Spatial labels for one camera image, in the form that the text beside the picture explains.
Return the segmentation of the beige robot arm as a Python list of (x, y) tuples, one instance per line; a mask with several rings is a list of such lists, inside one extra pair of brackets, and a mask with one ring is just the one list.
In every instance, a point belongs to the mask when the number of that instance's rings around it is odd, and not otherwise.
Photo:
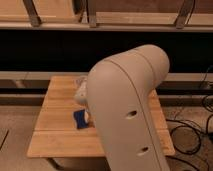
[(167, 76), (156, 45), (107, 57), (76, 80), (75, 101), (92, 116), (111, 171), (170, 171), (148, 96)]

